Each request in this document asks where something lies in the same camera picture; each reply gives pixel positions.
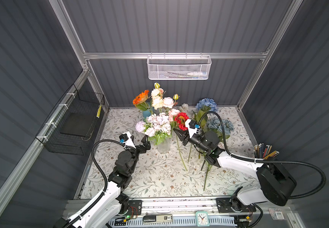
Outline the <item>red gerbera flower stem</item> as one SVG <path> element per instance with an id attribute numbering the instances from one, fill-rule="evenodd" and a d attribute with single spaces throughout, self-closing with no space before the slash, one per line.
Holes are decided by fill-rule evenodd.
<path id="1" fill-rule="evenodd" d="M 182 130 L 182 131 L 186 131 L 188 128 L 185 126 L 185 122 L 188 120 L 188 116 L 184 113 L 184 112 L 180 112 L 176 117 L 175 117 L 175 122 L 177 123 L 177 127 Z M 185 162 L 183 160 L 182 157 L 182 153 L 181 153 L 181 149 L 180 149 L 180 143 L 179 143 L 179 136 L 176 138 L 176 142 L 177 142 L 177 149 L 179 152 L 179 156 L 182 162 L 182 165 L 185 169 L 185 171 L 187 171 L 187 167 L 185 165 Z"/>

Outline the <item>clear ribbed glass vase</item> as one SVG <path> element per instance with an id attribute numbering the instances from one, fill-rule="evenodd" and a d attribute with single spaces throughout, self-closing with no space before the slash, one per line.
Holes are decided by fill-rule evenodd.
<path id="1" fill-rule="evenodd" d="M 170 151 L 170 139 L 164 138 L 164 140 L 157 145 L 157 150 L 160 154 L 167 154 Z"/>

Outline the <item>pink rose flower stem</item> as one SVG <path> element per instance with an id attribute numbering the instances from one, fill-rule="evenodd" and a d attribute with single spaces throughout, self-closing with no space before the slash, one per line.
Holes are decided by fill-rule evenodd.
<path id="1" fill-rule="evenodd" d="M 174 121 L 175 117 L 180 113 L 180 110 L 174 108 L 174 100 L 171 97 L 163 98 L 163 107 L 166 108 L 170 122 Z"/>

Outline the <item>orange gerbera flower stem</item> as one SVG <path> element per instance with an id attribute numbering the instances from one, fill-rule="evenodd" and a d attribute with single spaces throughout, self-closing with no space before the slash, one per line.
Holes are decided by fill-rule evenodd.
<path id="1" fill-rule="evenodd" d="M 145 90 L 144 92 L 140 93 L 134 100 L 133 105 L 139 109 L 140 111 L 149 111 L 151 114 L 153 114 L 153 107 L 151 104 L 151 100 L 148 102 L 149 96 L 149 90 Z"/>

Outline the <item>cream rose flower spray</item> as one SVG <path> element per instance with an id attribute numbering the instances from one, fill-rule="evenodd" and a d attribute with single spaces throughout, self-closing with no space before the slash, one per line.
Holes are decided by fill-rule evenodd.
<path id="1" fill-rule="evenodd" d="M 154 84 L 154 89 L 151 91 L 151 106 L 154 110 L 163 107 L 163 95 L 164 90 L 160 87 L 160 84 L 156 82 Z"/>

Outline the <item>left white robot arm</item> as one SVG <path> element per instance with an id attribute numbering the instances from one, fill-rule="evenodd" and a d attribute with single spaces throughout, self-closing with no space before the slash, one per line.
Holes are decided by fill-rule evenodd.
<path id="1" fill-rule="evenodd" d="M 68 219 L 60 218 L 55 228 L 103 228 L 118 214 L 124 214 L 129 208 L 129 197 L 123 193 L 132 180 L 140 154 L 151 149 L 148 136 L 144 136 L 141 145 L 134 145 L 134 137 L 129 133 L 119 136 L 119 141 L 103 139 L 96 142 L 91 158 L 104 178 L 104 187 L 83 208 Z M 113 172 L 107 177 L 95 159 L 94 152 L 100 143 L 114 143 L 124 150 L 119 154 Z"/>

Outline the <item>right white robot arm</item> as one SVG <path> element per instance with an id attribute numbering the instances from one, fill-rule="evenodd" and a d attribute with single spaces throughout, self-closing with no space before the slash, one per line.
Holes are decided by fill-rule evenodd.
<path id="1" fill-rule="evenodd" d="M 201 123 L 209 114 L 214 114 L 220 123 L 222 137 L 213 130 L 203 131 Z M 248 187 L 239 187 L 232 194 L 229 204 L 235 212 L 241 212 L 249 205 L 271 202 L 277 206 L 285 206 L 289 199 L 300 199 L 312 196 L 326 185 L 326 175 L 317 166 L 301 161 L 278 161 L 273 158 L 249 158 L 231 153 L 227 147 L 225 125 L 222 118 L 214 111 L 208 111 L 200 120 L 190 119 L 186 113 L 180 112 L 175 118 L 178 127 L 174 132 L 183 145 L 192 144 L 204 155 L 204 162 L 211 167 L 233 169 L 257 180 Z M 296 164 L 316 170 L 320 183 L 311 191 L 293 195 L 297 181 L 284 167 L 284 164 Z"/>

